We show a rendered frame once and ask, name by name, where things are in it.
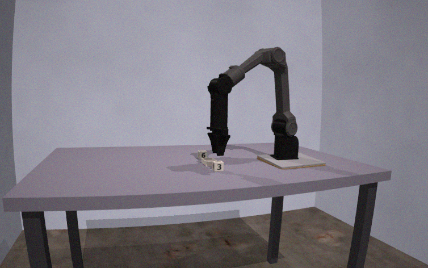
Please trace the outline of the white cube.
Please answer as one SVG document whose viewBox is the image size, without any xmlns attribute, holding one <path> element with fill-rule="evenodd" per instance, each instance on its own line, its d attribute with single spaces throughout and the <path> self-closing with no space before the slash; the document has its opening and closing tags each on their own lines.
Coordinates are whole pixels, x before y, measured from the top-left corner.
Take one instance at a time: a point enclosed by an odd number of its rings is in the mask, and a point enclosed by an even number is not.
<svg viewBox="0 0 428 268">
<path fill-rule="evenodd" d="M 207 158 L 207 151 L 206 150 L 198 150 L 198 159 Z"/>
<path fill-rule="evenodd" d="M 224 171 L 224 162 L 212 161 L 212 170 L 213 171 Z"/>
</svg>

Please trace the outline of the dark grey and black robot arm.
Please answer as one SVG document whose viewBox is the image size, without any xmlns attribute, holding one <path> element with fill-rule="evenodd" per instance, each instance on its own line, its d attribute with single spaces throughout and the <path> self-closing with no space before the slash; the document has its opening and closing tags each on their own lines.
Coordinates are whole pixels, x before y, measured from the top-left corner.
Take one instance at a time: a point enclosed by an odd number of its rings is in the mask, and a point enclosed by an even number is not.
<svg viewBox="0 0 428 268">
<path fill-rule="evenodd" d="M 274 154 L 270 156 L 276 160 L 299 159 L 299 140 L 294 136 L 297 132 L 296 117 L 290 112 L 289 105 L 286 53 L 281 48 L 259 49 L 240 66 L 231 65 L 226 72 L 219 74 L 219 78 L 212 79 L 207 86 L 211 95 L 211 114 L 228 114 L 228 94 L 232 87 L 259 64 L 269 67 L 274 72 L 275 80 L 276 113 L 271 123 L 275 144 Z"/>
</svg>

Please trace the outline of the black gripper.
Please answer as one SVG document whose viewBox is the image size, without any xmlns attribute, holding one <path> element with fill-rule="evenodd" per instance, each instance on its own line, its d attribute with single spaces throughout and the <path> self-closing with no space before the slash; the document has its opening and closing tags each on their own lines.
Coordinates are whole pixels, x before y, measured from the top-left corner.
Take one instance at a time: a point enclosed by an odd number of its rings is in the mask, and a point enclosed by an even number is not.
<svg viewBox="0 0 428 268">
<path fill-rule="evenodd" d="M 230 135 L 228 135 L 228 114 L 211 114 L 210 129 L 207 133 L 211 141 L 212 151 L 217 156 L 223 156 Z"/>
</svg>

